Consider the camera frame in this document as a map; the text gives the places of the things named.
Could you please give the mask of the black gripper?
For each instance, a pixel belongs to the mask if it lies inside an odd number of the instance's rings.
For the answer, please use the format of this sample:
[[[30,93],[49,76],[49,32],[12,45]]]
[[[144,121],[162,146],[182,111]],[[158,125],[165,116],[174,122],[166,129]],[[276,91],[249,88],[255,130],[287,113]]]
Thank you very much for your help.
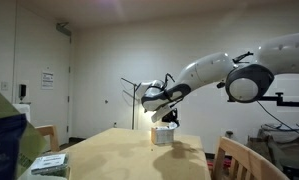
[[[166,123],[175,123],[176,125],[179,125],[178,110],[173,109],[172,111],[170,111],[162,118],[162,121]]]

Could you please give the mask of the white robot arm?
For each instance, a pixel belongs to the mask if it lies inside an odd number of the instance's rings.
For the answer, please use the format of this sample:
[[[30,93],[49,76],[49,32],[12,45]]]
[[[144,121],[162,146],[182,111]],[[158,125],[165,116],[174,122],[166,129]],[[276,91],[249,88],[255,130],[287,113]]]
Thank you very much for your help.
[[[174,80],[167,75],[163,81],[142,82],[136,96],[145,111],[152,111],[154,122],[162,120],[178,125],[174,107],[196,89],[215,83],[224,88],[230,100],[251,103],[262,99],[279,74],[299,74],[299,33],[271,39],[245,62],[244,55],[236,58],[224,52],[202,57],[186,66]]]

